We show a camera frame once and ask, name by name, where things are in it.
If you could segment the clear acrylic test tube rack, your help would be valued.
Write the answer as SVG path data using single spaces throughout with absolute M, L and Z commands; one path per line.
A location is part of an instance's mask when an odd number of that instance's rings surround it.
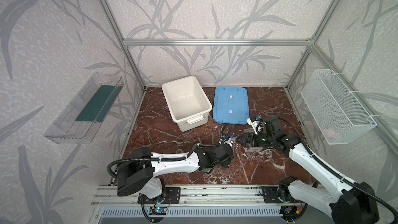
M 253 129 L 245 129 L 243 135 L 245 149 L 249 152 L 262 151 L 263 141 L 260 134 L 256 134 Z

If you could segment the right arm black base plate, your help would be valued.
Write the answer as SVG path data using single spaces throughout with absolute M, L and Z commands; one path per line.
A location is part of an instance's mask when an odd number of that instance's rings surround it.
M 291 200 L 283 199 L 278 195 L 279 187 L 260 186 L 259 194 L 263 197 L 264 203 L 291 203 Z

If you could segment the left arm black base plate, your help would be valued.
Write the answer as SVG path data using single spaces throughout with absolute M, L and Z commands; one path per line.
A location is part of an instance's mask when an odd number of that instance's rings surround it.
M 149 199 L 147 196 L 139 194 L 138 204 L 179 204 L 180 195 L 180 187 L 166 187 L 159 196 L 153 199 Z

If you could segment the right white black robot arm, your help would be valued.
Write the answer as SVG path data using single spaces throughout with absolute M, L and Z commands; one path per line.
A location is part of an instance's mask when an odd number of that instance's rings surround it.
M 397 210 L 386 201 L 375 196 L 373 188 L 357 183 L 327 164 L 303 141 L 299 131 L 288 135 L 282 125 L 287 122 L 280 117 L 250 117 L 247 123 L 253 131 L 243 136 L 246 148 L 274 148 L 299 164 L 317 183 L 308 186 L 294 176 L 278 184 L 276 194 L 280 201 L 289 203 L 301 201 L 310 205 L 336 224 L 375 224 L 380 220 L 378 205 L 381 204 L 393 214 L 392 223 L 398 222 Z

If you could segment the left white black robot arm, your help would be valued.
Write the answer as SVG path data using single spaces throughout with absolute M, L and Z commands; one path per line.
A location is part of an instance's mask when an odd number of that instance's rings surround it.
M 161 175 L 173 173 L 210 173 L 215 167 L 228 168 L 234 158 L 233 145 L 229 142 L 218 145 L 196 144 L 189 152 L 161 154 L 141 148 L 124 159 L 111 162 L 107 173 L 117 181 L 117 195 L 135 193 L 155 199 L 165 195 Z

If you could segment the blue capped test tube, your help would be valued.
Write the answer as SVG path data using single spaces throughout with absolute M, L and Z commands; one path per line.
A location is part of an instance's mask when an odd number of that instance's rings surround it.
M 228 140 L 228 144 L 229 144 L 229 146 L 231 148 L 234 147 L 235 140 L 236 140 L 236 136 L 234 134 L 230 135 L 229 140 Z

